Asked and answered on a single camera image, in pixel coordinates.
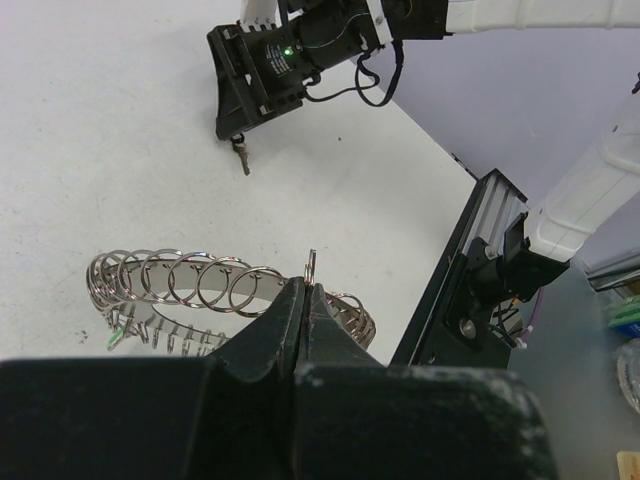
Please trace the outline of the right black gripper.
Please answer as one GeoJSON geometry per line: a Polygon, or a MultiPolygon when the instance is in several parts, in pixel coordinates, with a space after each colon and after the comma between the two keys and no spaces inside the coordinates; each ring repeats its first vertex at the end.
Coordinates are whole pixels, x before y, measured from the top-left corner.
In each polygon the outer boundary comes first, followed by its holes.
{"type": "Polygon", "coordinates": [[[240,27],[220,25],[207,34],[218,105],[215,133],[226,141],[302,105],[308,85],[320,81],[310,46],[319,38],[316,19],[302,14],[285,26],[273,16],[244,15],[240,27]]]}

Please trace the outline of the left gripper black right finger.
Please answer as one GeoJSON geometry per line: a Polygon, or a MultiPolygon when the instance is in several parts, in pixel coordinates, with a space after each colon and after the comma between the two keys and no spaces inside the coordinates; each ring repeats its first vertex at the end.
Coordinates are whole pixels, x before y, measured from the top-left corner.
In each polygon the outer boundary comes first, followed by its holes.
{"type": "Polygon", "coordinates": [[[308,294],[295,373],[298,479],[554,479],[539,405],[504,370],[389,366],[308,294]]]}

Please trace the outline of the black key tag with key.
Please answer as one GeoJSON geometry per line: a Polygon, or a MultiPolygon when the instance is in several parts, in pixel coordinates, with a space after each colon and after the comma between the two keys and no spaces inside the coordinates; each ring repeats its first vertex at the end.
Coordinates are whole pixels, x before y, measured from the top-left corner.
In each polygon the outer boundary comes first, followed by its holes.
{"type": "Polygon", "coordinates": [[[251,173],[249,162],[248,162],[248,151],[245,142],[245,136],[243,134],[238,134],[233,136],[230,139],[233,151],[238,155],[242,170],[245,176],[249,176],[251,173]]]}

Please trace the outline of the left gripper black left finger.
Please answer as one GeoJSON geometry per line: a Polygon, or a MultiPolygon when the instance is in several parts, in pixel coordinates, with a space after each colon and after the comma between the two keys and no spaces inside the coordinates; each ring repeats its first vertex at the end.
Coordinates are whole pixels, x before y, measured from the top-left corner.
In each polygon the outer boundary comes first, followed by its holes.
{"type": "Polygon", "coordinates": [[[5,479],[290,479],[305,286],[203,357],[1,365],[5,479]]]}

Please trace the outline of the metal band with key rings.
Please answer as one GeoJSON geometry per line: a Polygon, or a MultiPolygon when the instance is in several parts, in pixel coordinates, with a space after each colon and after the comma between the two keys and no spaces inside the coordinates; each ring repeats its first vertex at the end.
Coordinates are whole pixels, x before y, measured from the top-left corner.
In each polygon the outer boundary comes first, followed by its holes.
{"type": "Polygon", "coordinates": [[[97,255],[85,281],[111,336],[124,326],[122,343],[137,339],[187,357],[224,345],[266,312],[288,279],[234,256],[139,249],[97,255]]]}

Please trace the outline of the green key tag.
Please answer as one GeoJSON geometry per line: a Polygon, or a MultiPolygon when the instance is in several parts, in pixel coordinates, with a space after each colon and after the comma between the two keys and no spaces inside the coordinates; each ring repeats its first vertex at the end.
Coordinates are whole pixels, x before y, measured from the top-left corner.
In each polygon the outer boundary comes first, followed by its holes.
{"type": "Polygon", "coordinates": [[[117,329],[113,335],[107,341],[106,349],[108,352],[113,352],[124,340],[126,335],[125,327],[122,326],[117,329]]]}

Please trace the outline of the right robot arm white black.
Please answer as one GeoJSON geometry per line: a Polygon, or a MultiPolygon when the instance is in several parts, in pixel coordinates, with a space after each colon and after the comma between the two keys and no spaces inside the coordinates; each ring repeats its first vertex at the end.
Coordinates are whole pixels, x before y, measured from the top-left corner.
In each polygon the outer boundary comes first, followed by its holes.
{"type": "Polygon", "coordinates": [[[473,188],[499,168],[534,201],[613,117],[639,67],[635,30],[533,30],[412,42],[393,105],[353,93],[254,132],[254,172],[221,182],[208,248],[412,302],[473,188]]]}

